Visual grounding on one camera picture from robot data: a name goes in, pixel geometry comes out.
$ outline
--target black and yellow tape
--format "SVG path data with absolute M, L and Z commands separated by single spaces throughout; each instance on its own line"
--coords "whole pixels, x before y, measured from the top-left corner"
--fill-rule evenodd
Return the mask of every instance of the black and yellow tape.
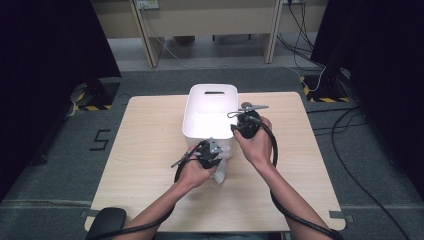
M 312 92 L 308 85 L 304 82 L 305 78 L 300 77 L 300 82 L 303 86 L 303 91 L 305 92 L 306 99 L 310 102 L 349 102 L 349 98 L 347 97 L 328 97 L 328 96 L 315 96 L 314 92 Z

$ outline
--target wooden table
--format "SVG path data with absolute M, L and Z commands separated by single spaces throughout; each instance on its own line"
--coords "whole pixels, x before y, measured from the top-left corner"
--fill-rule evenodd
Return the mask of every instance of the wooden table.
M 124 208 L 131 220 L 173 183 L 170 166 L 186 151 L 182 124 L 187 95 L 131 98 L 111 150 L 91 209 Z M 300 96 L 291 92 L 239 93 L 239 103 L 269 105 L 259 113 L 269 118 L 279 147 L 277 169 L 336 230 L 344 219 L 330 218 L 340 206 Z M 244 158 L 238 144 L 227 162 L 224 183 L 213 179 L 178 204 L 159 231 L 288 231 L 273 205 L 269 188 Z M 93 221 L 88 217 L 85 228 Z

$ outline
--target white object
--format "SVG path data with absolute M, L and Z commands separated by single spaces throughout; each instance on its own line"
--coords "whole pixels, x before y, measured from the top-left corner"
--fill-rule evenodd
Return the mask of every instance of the white object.
M 139 10 L 159 9 L 158 0 L 137 0 L 137 8 Z
M 197 84 L 190 89 L 182 127 L 187 145 L 213 138 L 219 147 L 228 150 L 213 176 L 217 183 L 224 181 L 226 160 L 234 154 L 231 124 L 237 124 L 237 118 L 227 114 L 236 111 L 238 95 L 233 85 Z

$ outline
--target black curtain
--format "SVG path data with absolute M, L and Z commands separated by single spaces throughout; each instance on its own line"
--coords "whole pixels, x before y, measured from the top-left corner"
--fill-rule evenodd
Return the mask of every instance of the black curtain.
M 47 148 L 73 89 L 120 77 L 89 0 L 0 2 L 0 200 Z
M 312 57 L 350 71 L 383 146 L 424 199 L 423 9 L 421 0 L 330 0 Z

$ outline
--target white plastic bin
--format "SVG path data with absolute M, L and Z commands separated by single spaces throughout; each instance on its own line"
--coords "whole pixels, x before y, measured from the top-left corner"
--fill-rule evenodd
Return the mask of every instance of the white plastic bin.
M 228 118 L 227 114 L 237 110 L 237 88 L 233 85 L 194 85 L 187 99 L 182 128 L 187 145 L 213 138 L 220 147 L 229 147 L 230 158 L 234 152 L 230 126 L 237 124 L 237 118 Z

